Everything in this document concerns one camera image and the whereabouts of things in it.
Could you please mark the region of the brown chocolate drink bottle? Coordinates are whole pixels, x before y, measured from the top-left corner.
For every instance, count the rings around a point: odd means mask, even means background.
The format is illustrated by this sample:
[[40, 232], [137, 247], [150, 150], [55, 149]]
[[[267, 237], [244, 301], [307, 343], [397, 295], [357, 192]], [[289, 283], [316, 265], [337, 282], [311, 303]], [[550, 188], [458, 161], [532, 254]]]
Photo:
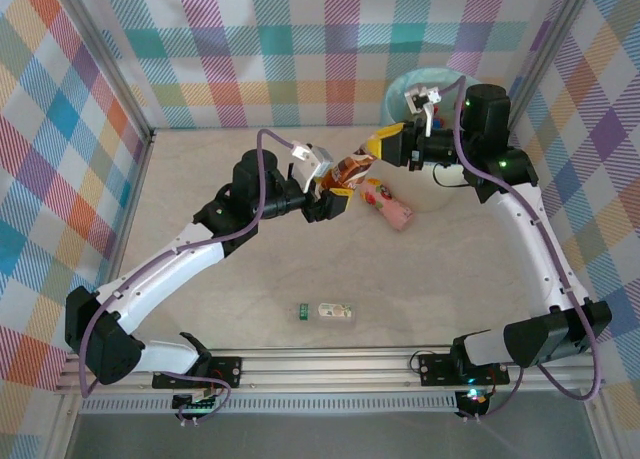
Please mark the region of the brown chocolate drink bottle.
[[355, 152], [343, 158], [325, 174], [320, 182], [320, 188], [322, 190], [355, 190], [381, 156], [382, 140], [371, 136]]

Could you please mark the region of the light green bin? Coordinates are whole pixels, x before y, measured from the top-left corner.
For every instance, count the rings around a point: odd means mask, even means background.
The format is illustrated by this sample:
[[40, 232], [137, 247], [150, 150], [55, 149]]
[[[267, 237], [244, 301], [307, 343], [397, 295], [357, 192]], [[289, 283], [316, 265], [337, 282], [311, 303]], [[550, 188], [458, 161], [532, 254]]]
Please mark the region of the light green bin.
[[411, 120], [404, 93], [417, 86], [429, 88], [437, 87], [442, 97], [437, 104], [438, 111], [435, 118], [442, 122], [441, 129], [452, 129], [454, 124], [454, 107], [457, 88], [446, 91], [446, 88], [456, 82], [462, 73], [439, 67], [424, 67], [407, 72], [394, 79], [386, 90], [381, 105], [380, 125], [387, 126], [397, 122]]

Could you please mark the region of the aluminium frame post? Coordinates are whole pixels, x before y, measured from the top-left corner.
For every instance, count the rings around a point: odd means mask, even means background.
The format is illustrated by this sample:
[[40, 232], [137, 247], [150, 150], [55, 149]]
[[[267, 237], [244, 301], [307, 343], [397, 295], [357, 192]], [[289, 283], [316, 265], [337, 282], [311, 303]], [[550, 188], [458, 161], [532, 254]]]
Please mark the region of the aluminium frame post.
[[511, 131], [515, 130], [585, 3], [586, 0], [543, 0], [545, 14], [539, 25], [534, 24], [535, 35], [527, 41], [529, 48], [511, 83]]
[[92, 19], [85, 4], [82, 0], [60, 0], [60, 2], [69, 14], [71, 21], [85, 42], [86, 48], [94, 58], [99, 70], [106, 77], [107, 82], [112, 87], [115, 96], [119, 99], [135, 128], [147, 144], [152, 143], [154, 129], [144, 116], [116, 63], [114, 55], [107, 46], [100, 29]]

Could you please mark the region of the wide aluminium base rail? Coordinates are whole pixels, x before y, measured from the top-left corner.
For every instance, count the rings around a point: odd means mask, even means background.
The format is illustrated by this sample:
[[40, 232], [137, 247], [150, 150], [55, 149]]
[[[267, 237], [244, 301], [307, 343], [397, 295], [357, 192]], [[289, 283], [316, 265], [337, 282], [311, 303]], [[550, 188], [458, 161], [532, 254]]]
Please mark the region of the wide aluminium base rail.
[[[213, 356], [242, 358], [242, 393], [397, 392], [421, 389], [409, 367], [415, 347], [379, 348], [258, 348], [212, 350]], [[593, 378], [590, 352], [546, 364], [567, 389], [588, 390]], [[152, 389], [152, 372], [133, 372], [96, 394], [160, 393]], [[521, 390], [555, 390], [537, 367], [525, 371]], [[68, 356], [55, 390], [79, 394], [78, 359]]]

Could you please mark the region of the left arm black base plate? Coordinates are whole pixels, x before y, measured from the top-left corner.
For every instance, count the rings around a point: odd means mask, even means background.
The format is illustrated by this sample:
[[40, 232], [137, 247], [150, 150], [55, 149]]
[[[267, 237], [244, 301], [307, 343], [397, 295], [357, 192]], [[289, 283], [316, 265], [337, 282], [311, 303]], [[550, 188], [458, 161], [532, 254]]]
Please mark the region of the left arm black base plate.
[[212, 356], [198, 360], [187, 372], [187, 379], [179, 379], [165, 373], [157, 373], [152, 379], [153, 389], [195, 389], [209, 388], [212, 384], [207, 381], [195, 380], [195, 377], [207, 377], [223, 380], [231, 388], [240, 385], [242, 374], [241, 357]]

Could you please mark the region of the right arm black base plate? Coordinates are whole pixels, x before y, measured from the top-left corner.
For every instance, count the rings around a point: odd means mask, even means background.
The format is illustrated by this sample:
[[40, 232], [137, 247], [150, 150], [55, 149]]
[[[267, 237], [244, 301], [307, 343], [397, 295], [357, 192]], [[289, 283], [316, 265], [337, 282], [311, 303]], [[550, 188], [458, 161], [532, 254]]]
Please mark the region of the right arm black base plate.
[[508, 369], [501, 364], [465, 364], [451, 354], [418, 356], [418, 372], [422, 386], [493, 386], [508, 385]]

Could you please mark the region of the aluminium frame leg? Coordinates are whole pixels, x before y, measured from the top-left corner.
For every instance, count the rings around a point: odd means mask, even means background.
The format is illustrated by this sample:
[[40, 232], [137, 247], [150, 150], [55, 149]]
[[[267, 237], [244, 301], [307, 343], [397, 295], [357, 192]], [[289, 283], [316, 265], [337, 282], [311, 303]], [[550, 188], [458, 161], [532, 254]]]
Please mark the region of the aluminium frame leg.
[[82, 402], [79, 394], [59, 396], [43, 459], [65, 459]]
[[611, 421], [601, 395], [584, 403], [589, 426], [601, 459], [619, 459]]

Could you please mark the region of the pink juice bottle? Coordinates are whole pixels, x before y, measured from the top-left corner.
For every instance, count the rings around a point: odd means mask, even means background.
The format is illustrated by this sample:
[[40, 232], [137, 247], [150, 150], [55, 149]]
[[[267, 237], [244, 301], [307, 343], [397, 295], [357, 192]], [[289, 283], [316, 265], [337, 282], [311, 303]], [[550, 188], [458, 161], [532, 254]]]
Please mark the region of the pink juice bottle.
[[368, 178], [360, 185], [359, 190], [361, 198], [376, 209], [394, 230], [403, 231], [409, 226], [413, 211], [398, 201], [380, 180]]

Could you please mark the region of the clear green-label bottle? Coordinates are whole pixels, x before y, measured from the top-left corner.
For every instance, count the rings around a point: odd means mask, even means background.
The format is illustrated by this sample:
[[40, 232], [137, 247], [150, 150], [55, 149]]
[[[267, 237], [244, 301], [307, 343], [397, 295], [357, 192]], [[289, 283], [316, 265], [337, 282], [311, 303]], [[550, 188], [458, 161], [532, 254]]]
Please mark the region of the clear green-label bottle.
[[353, 305], [335, 302], [302, 302], [290, 308], [291, 316], [299, 322], [318, 322], [329, 325], [346, 325], [355, 321]]

